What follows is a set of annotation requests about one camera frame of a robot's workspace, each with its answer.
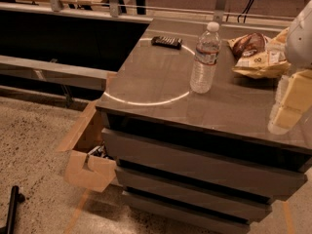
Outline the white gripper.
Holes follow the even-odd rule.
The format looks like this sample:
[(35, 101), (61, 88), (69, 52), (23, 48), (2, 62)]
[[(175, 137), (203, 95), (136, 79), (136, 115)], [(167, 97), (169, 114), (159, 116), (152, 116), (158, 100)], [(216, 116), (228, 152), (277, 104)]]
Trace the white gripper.
[[(312, 1), (292, 21), (287, 35), (285, 54), (296, 67), (312, 68)], [(312, 70), (297, 71), (284, 82), (280, 107), (295, 113), (304, 113), (312, 106)]]

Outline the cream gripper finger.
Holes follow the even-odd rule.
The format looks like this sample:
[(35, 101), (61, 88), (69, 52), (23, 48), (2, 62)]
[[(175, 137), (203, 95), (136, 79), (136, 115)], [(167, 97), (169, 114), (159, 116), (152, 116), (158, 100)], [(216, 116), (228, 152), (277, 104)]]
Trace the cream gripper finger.
[(274, 135), (284, 135), (294, 127), (301, 116), (300, 112), (276, 103), (269, 116), (268, 131)]

